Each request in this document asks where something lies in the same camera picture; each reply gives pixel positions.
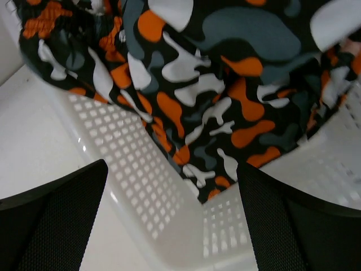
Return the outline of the orange black camouflage shorts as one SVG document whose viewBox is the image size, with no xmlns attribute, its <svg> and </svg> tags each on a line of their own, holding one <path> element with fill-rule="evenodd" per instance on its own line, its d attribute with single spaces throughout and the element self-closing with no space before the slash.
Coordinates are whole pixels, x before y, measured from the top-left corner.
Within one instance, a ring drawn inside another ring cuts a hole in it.
<svg viewBox="0 0 361 271">
<path fill-rule="evenodd" d="M 24 62 L 137 114 L 198 201 L 311 138 L 360 76 L 359 1 L 16 1 Z"/>
</svg>

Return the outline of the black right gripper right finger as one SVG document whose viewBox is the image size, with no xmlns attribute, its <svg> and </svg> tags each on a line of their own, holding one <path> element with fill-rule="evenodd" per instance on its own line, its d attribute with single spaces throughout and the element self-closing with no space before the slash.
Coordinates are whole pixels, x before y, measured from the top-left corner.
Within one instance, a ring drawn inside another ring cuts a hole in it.
<svg viewBox="0 0 361 271">
<path fill-rule="evenodd" d="M 258 270 L 360 270 L 360 211 L 237 168 Z"/>
</svg>

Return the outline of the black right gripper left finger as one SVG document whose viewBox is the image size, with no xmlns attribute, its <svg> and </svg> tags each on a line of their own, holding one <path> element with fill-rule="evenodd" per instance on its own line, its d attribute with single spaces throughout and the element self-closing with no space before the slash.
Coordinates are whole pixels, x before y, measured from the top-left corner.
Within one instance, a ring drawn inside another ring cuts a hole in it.
<svg viewBox="0 0 361 271">
<path fill-rule="evenodd" d="M 107 175 L 99 159 L 1 199 L 1 270 L 79 270 Z"/>
</svg>

